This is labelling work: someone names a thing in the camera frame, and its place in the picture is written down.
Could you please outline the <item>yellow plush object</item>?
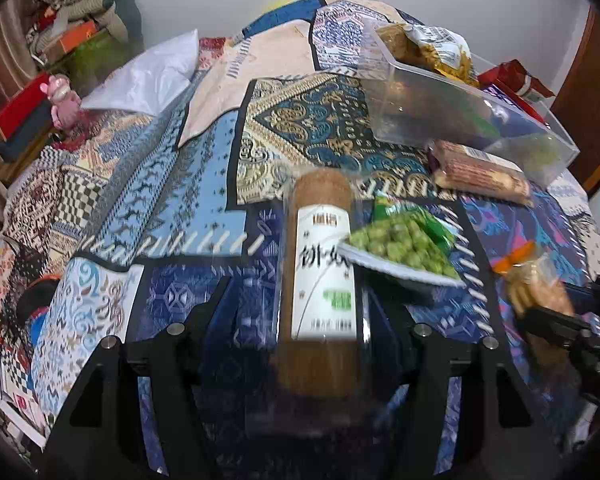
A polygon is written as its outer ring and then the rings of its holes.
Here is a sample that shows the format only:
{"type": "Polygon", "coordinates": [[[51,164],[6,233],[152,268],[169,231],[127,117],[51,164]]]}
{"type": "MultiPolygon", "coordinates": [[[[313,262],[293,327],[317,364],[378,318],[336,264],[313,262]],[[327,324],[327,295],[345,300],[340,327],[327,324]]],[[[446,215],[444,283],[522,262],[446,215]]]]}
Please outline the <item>yellow plush object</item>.
{"type": "Polygon", "coordinates": [[[271,0],[265,5],[264,12],[274,11],[278,8],[281,8],[282,6],[294,3],[295,1],[297,0],[271,0]]]}

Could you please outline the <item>red gift box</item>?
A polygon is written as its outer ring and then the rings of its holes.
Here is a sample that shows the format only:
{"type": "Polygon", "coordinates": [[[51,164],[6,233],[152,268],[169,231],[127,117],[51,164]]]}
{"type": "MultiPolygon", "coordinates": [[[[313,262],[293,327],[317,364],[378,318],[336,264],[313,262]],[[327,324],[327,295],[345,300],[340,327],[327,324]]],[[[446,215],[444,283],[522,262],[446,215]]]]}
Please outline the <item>red gift box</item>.
{"type": "Polygon", "coordinates": [[[38,74],[0,110],[0,142],[8,140],[23,121],[46,100],[40,84],[47,82],[49,76],[46,72],[38,74]]]}

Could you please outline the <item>red snack bag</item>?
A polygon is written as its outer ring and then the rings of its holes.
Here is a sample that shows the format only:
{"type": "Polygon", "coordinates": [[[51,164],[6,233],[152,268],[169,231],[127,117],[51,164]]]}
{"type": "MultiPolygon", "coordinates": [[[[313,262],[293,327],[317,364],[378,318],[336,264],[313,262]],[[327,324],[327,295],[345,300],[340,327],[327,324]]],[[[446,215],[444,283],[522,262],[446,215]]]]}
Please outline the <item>red snack bag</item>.
{"type": "Polygon", "coordinates": [[[498,64],[479,74],[478,83],[482,90],[491,87],[498,88],[538,122],[544,122],[544,118],[533,105],[555,96],[550,88],[532,76],[518,60],[498,64]]]}

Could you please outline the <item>pile of plush toys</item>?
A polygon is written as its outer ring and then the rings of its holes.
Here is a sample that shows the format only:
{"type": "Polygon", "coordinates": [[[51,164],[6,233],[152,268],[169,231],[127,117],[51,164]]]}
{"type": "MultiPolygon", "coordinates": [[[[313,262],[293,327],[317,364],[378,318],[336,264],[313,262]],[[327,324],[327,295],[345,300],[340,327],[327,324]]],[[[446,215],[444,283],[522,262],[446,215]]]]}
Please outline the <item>pile of plush toys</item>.
{"type": "Polygon", "coordinates": [[[35,14],[26,40],[29,52],[41,56],[57,34],[57,20],[67,23],[66,30],[87,21],[97,29],[127,44],[134,54],[144,50],[142,16],[136,0],[36,0],[35,14]]]}

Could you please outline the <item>orange box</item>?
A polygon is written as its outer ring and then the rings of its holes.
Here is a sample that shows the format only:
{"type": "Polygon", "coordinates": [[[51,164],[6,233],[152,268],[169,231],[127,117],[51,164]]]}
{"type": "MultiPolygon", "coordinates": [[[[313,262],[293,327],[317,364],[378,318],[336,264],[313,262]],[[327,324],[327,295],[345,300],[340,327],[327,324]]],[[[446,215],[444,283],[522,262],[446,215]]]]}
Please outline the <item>orange box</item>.
{"type": "Polygon", "coordinates": [[[53,39],[42,51],[47,64],[58,62],[65,55],[79,47],[91,36],[98,32],[98,27],[93,20],[80,23],[78,26],[69,28],[60,36],[53,39]]]}

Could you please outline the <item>round biscuit roll pack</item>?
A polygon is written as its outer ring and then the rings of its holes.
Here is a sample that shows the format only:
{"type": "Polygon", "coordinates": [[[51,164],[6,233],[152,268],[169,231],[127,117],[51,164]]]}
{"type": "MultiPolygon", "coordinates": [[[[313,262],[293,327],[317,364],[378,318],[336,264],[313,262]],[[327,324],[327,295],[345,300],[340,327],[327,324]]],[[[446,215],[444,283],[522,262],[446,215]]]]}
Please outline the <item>round biscuit roll pack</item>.
{"type": "Polygon", "coordinates": [[[246,423],[252,434],[323,437],[377,406],[366,284],[339,248],[361,224],[360,199],[352,174],[309,166],[291,171],[282,199],[275,346],[246,423]]]}

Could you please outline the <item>patchwork blue bed quilt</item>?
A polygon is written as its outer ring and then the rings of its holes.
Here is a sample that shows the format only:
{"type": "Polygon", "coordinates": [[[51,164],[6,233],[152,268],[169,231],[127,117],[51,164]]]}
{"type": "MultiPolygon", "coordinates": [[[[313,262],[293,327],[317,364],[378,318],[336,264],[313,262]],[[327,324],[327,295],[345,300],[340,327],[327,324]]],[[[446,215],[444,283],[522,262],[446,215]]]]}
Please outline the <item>patchwork blue bed quilt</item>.
{"type": "Polygon", "coordinates": [[[500,328],[521,374],[524,342],[504,300],[486,300],[474,250],[497,257],[527,240],[558,274],[600,275],[600,230],[583,188],[561,174],[524,208],[434,185],[420,148],[381,142],[358,76],[368,21],[408,15],[375,0],[298,0],[232,38],[207,38],[189,86],[159,115],[107,110],[73,140],[44,148],[8,193],[0,233],[0,424],[38,466],[79,372],[102,338],[142,341],[181,321],[228,276],[237,281],[232,345],[203,360],[196,393],[227,479],[368,479],[384,455],[389,417],[323,437],[250,436],[275,341],[283,215],[292,170],[334,167],[358,190],[440,198],[469,223],[454,262],[467,292],[414,309],[458,341],[500,328]]]}

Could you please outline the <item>pink plush toy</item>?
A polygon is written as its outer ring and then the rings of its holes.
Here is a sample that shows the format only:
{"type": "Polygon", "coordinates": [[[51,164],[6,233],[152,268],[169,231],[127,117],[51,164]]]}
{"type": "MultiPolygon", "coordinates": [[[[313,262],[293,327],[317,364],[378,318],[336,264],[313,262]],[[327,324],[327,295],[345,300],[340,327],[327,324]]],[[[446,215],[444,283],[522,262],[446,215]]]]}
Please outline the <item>pink plush toy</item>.
{"type": "Polygon", "coordinates": [[[81,98],[71,88],[69,78],[63,74],[50,75],[40,90],[50,101],[52,122],[58,130],[71,129],[79,118],[81,98]]]}

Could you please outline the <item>brown wooden wardrobe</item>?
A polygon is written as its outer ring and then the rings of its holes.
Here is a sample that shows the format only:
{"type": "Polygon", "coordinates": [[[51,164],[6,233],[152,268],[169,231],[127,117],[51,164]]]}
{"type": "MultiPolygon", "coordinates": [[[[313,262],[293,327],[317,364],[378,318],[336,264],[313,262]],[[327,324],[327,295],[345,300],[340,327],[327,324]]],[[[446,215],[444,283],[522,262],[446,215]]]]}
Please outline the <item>brown wooden wardrobe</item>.
{"type": "Polygon", "coordinates": [[[550,110],[580,150],[569,171],[593,195],[600,188],[600,13],[594,8],[550,110]]]}

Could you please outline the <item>long wafer biscuit pack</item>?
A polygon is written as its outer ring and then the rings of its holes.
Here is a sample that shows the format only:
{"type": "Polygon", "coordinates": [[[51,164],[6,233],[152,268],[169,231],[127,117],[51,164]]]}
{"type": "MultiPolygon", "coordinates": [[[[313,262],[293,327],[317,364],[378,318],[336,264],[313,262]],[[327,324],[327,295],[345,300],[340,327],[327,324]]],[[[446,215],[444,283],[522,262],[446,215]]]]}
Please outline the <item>long wafer biscuit pack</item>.
{"type": "Polygon", "coordinates": [[[532,187],[514,162],[445,140],[428,145],[432,178],[439,188],[532,207],[532,187]]]}

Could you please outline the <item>green peas snack bag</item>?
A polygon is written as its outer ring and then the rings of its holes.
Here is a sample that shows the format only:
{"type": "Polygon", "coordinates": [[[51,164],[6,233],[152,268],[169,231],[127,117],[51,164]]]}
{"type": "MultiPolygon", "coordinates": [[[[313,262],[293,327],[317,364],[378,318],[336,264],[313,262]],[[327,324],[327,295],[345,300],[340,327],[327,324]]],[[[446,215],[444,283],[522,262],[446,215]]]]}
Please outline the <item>green peas snack bag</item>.
{"type": "Polygon", "coordinates": [[[399,281],[463,288],[451,261],[460,230],[422,206],[375,196],[370,222],[340,240],[340,256],[399,281]]]}

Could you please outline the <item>white pillow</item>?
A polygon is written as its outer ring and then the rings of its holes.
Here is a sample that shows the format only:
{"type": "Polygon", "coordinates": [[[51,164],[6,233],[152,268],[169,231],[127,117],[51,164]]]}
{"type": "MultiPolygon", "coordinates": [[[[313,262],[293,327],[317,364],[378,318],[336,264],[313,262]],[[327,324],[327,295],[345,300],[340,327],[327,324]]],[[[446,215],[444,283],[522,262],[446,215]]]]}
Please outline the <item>white pillow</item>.
{"type": "Polygon", "coordinates": [[[157,116],[189,86],[198,56],[197,29],[163,41],[112,72],[81,107],[157,116]]]}

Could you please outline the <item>green patterned box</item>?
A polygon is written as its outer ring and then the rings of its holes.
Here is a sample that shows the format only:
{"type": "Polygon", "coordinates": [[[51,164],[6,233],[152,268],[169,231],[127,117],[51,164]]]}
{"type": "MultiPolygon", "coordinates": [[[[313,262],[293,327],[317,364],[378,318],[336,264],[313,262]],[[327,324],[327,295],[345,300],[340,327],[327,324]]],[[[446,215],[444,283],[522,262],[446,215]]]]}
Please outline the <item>green patterned box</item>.
{"type": "Polygon", "coordinates": [[[132,44],[117,40],[108,30],[101,30],[50,66],[48,72],[67,76],[71,88],[84,98],[134,55],[132,44]]]}

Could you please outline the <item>clear plastic storage bin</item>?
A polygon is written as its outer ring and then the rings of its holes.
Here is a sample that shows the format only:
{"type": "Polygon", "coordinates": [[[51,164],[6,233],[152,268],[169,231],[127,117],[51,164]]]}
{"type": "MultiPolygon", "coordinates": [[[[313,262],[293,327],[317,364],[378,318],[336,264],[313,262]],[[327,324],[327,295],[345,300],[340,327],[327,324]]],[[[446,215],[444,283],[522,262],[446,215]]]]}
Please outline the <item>clear plastic storage bin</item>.
{"type": "Polygon", "coordinates": [[[437,139],[465,144],[513,162],[543,188],[579,155],[552,114],[539,122],[492,93],[403,64],[377,35],[380,28],[366,22],[358,58],[376,140],[418,148],[437,139]]]}

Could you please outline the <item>french fries snack bag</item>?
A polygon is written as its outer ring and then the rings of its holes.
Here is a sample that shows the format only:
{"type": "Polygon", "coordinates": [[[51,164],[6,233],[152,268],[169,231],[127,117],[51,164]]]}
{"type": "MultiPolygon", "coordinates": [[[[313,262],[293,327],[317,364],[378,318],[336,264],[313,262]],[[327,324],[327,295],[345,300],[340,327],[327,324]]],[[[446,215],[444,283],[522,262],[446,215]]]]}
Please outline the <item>french fries snack bag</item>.
{"type": "Polygon", "coordinates": [[[463,36],[438,26],[406,24],[405,35],[418,47],[427,67],[438,74],[477,88],[471,50],[463,36]]]}

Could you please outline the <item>ridged biscuit clear pack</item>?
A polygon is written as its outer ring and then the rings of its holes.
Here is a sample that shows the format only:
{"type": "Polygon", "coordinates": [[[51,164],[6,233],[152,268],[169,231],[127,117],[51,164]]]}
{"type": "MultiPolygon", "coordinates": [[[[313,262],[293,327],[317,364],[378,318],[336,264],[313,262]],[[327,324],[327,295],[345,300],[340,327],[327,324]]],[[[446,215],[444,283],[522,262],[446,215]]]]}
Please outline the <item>ridged biscuit clear pack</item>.
{"type": "Polygon", "coordinates": [[[565,370],[568,367],[568,351],[560,344],[530,334],[526,327],[528,312],[533,308],[550,311],[557,315],[559,321],[577,318],[548,251],[528,240],[507,256],[492,261],[491,269],[504,281],[516,329],[527,344],[532,364],[543,373],[565,370]]]}

